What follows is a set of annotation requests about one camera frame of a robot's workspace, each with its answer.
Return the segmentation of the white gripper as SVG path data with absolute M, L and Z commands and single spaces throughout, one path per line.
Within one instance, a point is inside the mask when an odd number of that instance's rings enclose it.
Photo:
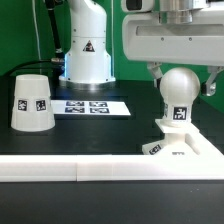
M 163 77 L 161 63 L 207 65 L 201 93 L 216 93 L 224 71 L 224 12 L 196 12 L 190 24 L 161 24 L 158 13 L 131 14 L 123 20 L 122 39 L 129 60 L 149 62 L 155 88 Z

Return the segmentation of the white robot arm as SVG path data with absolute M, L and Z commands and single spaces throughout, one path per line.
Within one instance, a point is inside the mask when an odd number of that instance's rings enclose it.
M 60 81 L 76 88 L 111 83 L 112 61 L 106 51 L 105 10 L 93 0 L 68 0 L 71 47 L 65 55 Z M 224 0 L 121 0 L 125 56 L 144 61 L 156 81 L 166 64 L 204 65 L 210 76 L 204 95 L 216 91 L 224 71 Z

